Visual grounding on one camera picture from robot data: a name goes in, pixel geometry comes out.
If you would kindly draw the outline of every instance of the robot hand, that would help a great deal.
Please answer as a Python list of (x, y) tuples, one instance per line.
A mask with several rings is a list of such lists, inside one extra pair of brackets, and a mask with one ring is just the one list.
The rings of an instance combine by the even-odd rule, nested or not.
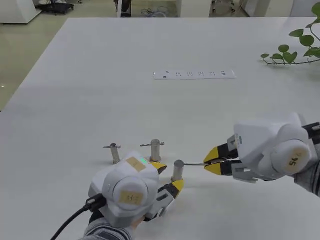
[(159, 188), (159, 174), (166, 167), (132, 152), (117, 164), (98, 172), (88, 195), (102, 193), (106, 204), (99, 211), (113, 227), (128, 227), (143, 216), (145, 221), (150, 221), (166, 212), (184, 186), (184, 181), (178, 180)]
[(227, 143), (205, 157), (204, 169), (250, 183), (302, 172), (319, 159), (315, 145), (320, 143), (320, 123), (305, 124), (295, 112), (238, 122)]

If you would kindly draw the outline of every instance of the white cabinet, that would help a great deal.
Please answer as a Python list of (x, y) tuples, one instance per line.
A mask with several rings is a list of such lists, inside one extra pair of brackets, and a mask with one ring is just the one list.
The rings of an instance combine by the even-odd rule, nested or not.
[(27, 24), (39, 13), (33, 0), (0, 0), (0, 23)]
[(176, 9), (180, 18), (207, 18), (211, 0), (176, 0)]
[(312, 6), (319, 0), (242, 0), (250, 17), (313, 17)]

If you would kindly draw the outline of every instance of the gray floor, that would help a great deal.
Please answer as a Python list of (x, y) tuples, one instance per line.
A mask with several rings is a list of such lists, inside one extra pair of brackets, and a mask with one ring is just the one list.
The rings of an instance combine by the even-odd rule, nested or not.
[[(22, 83), (30, 69), (46, 49), (67, 18), (116, 17), (113, 0), (82, 0), (66, 15), (41, 13), (29, 24), (0, 24), (0, 111)], [(168, 17), (175, 17), (175, 0), (134, 0), (132, 16), (140, 17), (141, 9), (168, 8)], [(242, 11), (230, 16), (228, 8), (217, 8), (212, 17), (244, 17)]]

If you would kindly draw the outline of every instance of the black cable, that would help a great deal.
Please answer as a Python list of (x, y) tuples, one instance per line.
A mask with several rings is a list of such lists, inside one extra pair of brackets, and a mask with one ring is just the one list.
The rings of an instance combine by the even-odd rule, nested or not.
[(56, 231), (56, 233), (53, 235), (53, 237), (50, 240), (55, 240), (59, 234), (63, 231), (63, 229), (65, 229), (65, 227), (72, 222), (73, 219), (75, 219), (76, 217), (78, 217), (80, 214), (84, 213), (85, 211), (89, 210), (87, 208), (87, 206), (83, 206), (82, 208), (80, 208), (78, 211), (76, 211), (71, 217), (69, 217), (62, 225), (61, 227), (59, 227), (58, 231)]
[(85, 201), (85, 205), (82, 208), (80, 208), (78, 211), (76, 211), (71, 217), (69, 217), (61, 225), (61, 227), (59, 227), (59, 229), (55, 232), (55, 234), (50, 240), (55, 240), (59, 236), (59, 234), (65, 229), (65, 227), (68, 226), (68, 224), (71, 223), (80, 214), (88, 210), (90, 210), (91, 212), (96, 211), (99, 208), (102, 208), (104, 205), (106, 205), (106, 203), (107, 203), (107, 200), (104, 198), (102, 193), (96, 194), (93, 197), (88, 198)]

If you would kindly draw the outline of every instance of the white furniture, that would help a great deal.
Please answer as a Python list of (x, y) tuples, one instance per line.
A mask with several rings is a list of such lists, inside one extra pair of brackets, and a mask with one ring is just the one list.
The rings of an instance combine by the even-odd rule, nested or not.
[(212, 0), (176, 0), (179, 18), (207, 18)]
[[(297, 111), (320, 120), (319, 64), (267, 66), (313, 18), (69, 18), (0, 112), (0, 239), (49, 239), (82, 207), (94, 174), (157, 138), (161, 174), (202, 161), (236, 120)], [(237, 78), (153, 80), (165, 69), (233, 69)], [(320, 199), (291, 177), (256, 184), (185, 167), (185, 187), (137, 240), (319, 238)], [(89, 213), (61, 234), (83, 234)]]
[(312, 17), (319, 0), (240, 0), (250, 17)]
[(40, 12), (32, 0), (0, 1), (0, 23), (27, 24)]

